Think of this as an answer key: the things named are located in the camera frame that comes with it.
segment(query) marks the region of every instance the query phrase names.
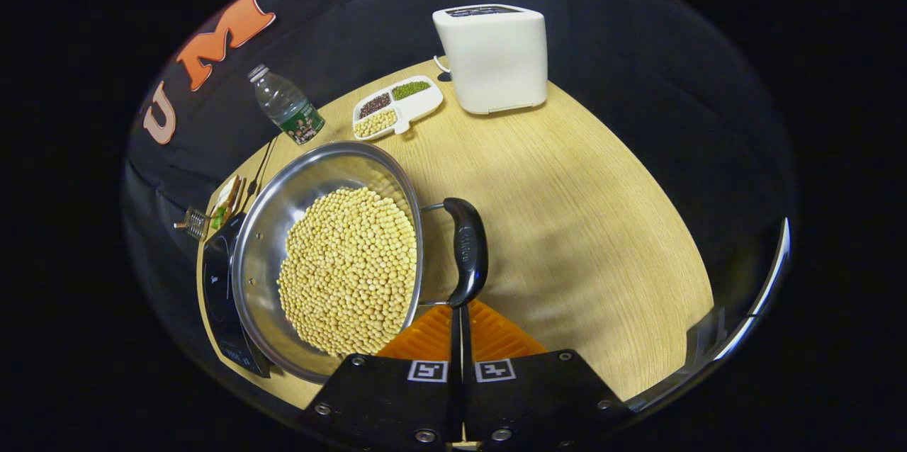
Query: black handle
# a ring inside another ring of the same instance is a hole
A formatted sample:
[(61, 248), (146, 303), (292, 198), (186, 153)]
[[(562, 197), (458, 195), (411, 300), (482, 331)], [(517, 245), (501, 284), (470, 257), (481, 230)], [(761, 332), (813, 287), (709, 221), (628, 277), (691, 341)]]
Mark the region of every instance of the black handle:
[(453, 217), (453, 257), (460, 272), (456, 288), (447, 298), (447, 304), (456, 309), (472, 301), (485, 287), (488, 278), (488, 242), (482, 217), (473, 204), (457, 197), (444, 199), (443, 204), (428, 206), (436, 210), (441, 206)]

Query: screw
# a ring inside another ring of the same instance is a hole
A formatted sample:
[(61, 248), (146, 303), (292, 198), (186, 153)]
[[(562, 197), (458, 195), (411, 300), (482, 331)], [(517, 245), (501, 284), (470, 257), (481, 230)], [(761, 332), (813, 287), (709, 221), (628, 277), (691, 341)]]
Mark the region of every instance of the screw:
[(436, 438), (438, 438), (438, 436), (435, 435), (434, 431), (428, 429), (415, 432), (415, 440), (417, 440), (418, 442), (431, 443)]
[(513, 433), (509, 429), (498, 429), (492, 433), (492, 439), (495, 441), (506, 441)]

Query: wooden table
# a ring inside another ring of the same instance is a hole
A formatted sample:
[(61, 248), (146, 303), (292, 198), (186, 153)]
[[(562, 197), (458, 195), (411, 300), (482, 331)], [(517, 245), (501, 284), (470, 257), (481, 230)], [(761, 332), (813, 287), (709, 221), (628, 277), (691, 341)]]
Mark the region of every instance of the wooden table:
[[(444, 94), (441, 106), (375, 144), (399, 161), (421, 204), (461, 197), (479, 210), (490, 255), (480, 300), (547, 349), (577, 349), (623, 400), (680, 368), (687, 329), (711, 310), (712, 292), (689, 230), (644, 165), (554, 84), (542, 106), (473, 115), (439, 73), (434, 61), (422, 62), (321, 107), (324, 129), (303, 146), (279, 135), (259, 184), (309, 149), (354, 140), (357, 101), (404, 78), (430, 77)], [(234, 174), (252, 180), (265, 154), (262, 147)], [(450, 217), (425, 214), (424, 235), (422, 298), (443, 300), (456, 285)], [(279, 369), (258, 378), (221, 355), (201, 307), (201, 245), (197, 272), (202, 320), (221, 361), (308, 406), (320, 385)]]

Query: black induction cooker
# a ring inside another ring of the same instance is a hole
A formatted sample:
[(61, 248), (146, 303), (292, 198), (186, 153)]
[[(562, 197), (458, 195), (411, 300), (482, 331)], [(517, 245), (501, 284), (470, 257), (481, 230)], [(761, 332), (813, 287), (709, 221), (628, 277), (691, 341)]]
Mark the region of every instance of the black induction cooker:
[(271, 362), (252, 342), (243, 329), (240, 314), (233, 303), (230, 259), (236, 236), (246, 213), (239, 213), (205, 242), (201, 254), (201, 275), (205, 295), (205, 312), (214, 342), (223, 356), (262, 378), (269, 378)]

